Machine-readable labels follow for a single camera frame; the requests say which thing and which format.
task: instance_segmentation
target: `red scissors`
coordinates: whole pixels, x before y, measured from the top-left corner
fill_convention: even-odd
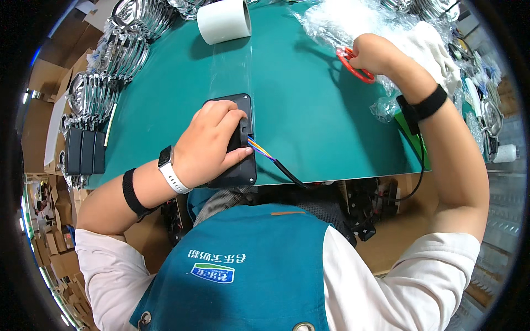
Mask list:
[[[354,74],[357,78],[365,82],[366,84],[373,84],[375,83],[374,75],[372,75],[371,72],[365,69],[361,69],[363,73],[366,76],[363,76],[359,71],[354,69],[350,62],[348,62],[350,59],[354,58],[354,51],[351,50],[351,48],[345,47],[344,49],[337,48],[337,57],[342,62],[342,64],[348,69],[352,74]]]

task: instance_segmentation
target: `paper roll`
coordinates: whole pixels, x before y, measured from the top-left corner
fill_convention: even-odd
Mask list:
[[[501,145],[497,150],[497,155],[493,159],[493,163],[513,162],[517,159],[517,148],[515,145]]]
[[[222,0],[201,7],[197,24],[202,38],[209,45],[252,34],[245,0]]]

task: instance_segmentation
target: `white long sleeve shirt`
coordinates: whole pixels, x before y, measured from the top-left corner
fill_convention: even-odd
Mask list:
[[[136,330],[129,318],[155,276],[144,257],[127,243],[81,229],[76,230],[75,250],[97,327]],[[330,331],[444,330],[460,305],[479,250],[469,234],[428,234],[379,279],[329,227],[322,262]]]

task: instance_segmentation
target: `teal vest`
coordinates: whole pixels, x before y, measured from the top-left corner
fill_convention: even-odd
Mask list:
[[[175,246],[129,322],[149,331],[328,331],[328,226],[289,205],[220,212]]]

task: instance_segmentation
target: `green workbench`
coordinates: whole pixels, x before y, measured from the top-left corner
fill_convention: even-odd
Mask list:
[[[255,140],[304,182],[419,172],[398,124],[370,113],[383,88],[361,82],[333,49],[307,37],[290,8],[308,5],[252,5],[252,37],[214,46],[197,22],[177,22],[121,93],[105,173],[88,188],[157,159],[206,100],[237,93],[252,97]],[[271,161],[256,160],[256,184],[289,182]]]

